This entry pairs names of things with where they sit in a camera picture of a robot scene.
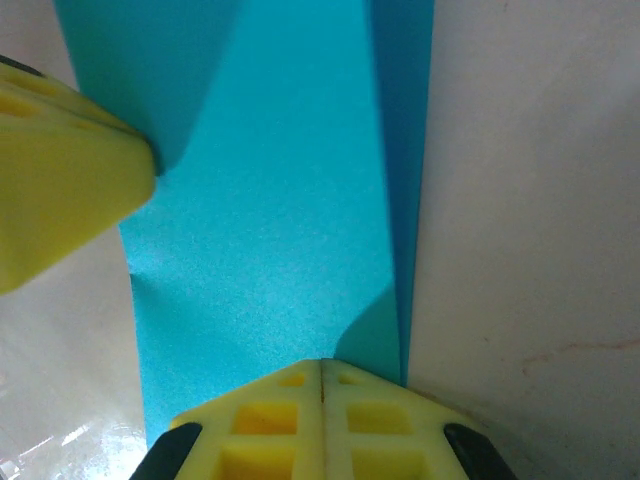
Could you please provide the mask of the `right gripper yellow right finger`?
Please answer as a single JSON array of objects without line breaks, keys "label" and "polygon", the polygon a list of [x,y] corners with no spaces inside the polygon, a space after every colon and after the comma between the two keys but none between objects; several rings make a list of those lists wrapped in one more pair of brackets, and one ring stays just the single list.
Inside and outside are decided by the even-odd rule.
[{"label": "right gripper yellow right finger", "polygon": [[466,415],[350,364],[322,361],[330,479],[514,479]]}]

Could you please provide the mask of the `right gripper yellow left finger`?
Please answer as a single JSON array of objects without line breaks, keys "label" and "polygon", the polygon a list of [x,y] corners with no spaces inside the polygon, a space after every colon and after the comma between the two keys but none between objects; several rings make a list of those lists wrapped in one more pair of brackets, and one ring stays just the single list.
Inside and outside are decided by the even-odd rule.
[{"label": "right gripper yellow left finger", "polygon": [[175,417],[133,479],[322,479],[321,365],[304,360]]}]

